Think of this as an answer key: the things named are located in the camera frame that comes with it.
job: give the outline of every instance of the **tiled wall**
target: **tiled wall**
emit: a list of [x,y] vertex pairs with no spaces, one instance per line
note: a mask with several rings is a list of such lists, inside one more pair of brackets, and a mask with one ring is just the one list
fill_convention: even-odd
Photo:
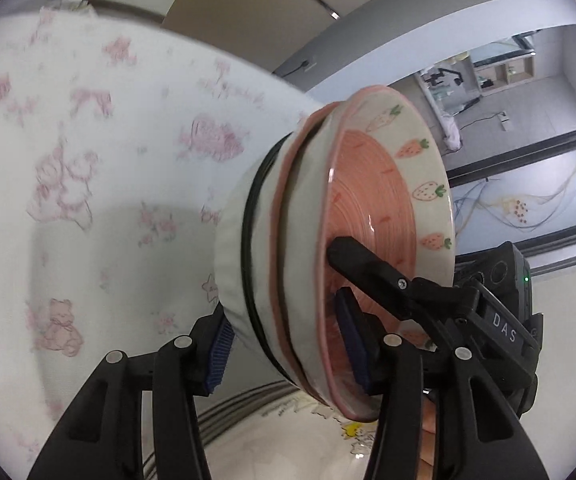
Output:
[[[509,115],[513,131],[503,131],[498,118],[464,128],[501,111]],[[546,77],[484,96],[456,116],[456,123],[463,147],[443,156],[447,170],[576,130],[576,93],[564,75]]]

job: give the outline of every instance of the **screw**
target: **screw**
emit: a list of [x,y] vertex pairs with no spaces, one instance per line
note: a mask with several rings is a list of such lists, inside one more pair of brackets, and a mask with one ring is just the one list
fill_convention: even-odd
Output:
[[466,348],[465,346],[460,346],[459,348],[457,348],[454,351],[454,354],[462,361],[468,361],[469,359],[472,359],[472,352],[470,351],[469,348]]
[[189,335],[180,335],[175,339],[175,346],[177,348],[188,348],[193,343],[193,338]]
[[111,365],[118,363],[124,358],[124,354],[119,352],[118,350],[113,350],[106,354],[106,361],[108,361]]
[[383,342],[388,346],[401,346],[403,340],[397,334],[386,334],[383,336]]

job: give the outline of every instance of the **cloth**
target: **cloth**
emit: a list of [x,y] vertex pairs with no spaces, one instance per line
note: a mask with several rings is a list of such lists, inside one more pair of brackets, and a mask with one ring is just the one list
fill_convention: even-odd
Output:
[[13,479],[108,351],[155,351],[212,312],[228,193],[317,108],[169,32],[0,18],[0,463]]

